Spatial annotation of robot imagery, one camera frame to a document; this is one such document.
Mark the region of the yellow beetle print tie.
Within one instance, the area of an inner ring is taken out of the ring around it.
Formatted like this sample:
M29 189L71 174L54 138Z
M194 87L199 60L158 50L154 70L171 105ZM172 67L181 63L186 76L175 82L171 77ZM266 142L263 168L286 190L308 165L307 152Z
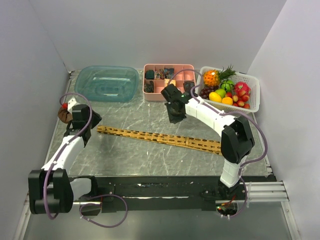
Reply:
M125 138L137 139L141 141L182 147L222 156L221 143L215 140L207 140L195 137L171 135L164 133L152 133L130 129L121 129L104 125L99 125L96 131L99 134L120 136Z

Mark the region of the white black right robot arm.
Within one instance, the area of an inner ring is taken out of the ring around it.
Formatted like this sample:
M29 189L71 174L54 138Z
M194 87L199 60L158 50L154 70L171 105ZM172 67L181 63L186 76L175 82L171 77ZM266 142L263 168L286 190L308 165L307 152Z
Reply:
M221 137L220 152L224 164L218 181L218 193L223 199L230 199L236 194L240 183L241 165L255 146L248 118L226 114L194 95L193 90L182 93L173 84L165 87L161 94L166 100L171 123L181 122L189 115L209 126Z

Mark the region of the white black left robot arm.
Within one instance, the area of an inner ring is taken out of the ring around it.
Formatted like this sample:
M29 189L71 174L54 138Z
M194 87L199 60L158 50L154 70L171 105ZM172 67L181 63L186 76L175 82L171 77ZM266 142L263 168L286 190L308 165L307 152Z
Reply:
M41 169L32 170L28 175L29 207L32 214L47 214L50 219L54 219L58 214L68 213L73 202L79 198L93 201L99 195L94 176L80 176L70 180L68 172L79 153L87 146L92 128L102 118L86 104L73 106L71 116L56 153Z

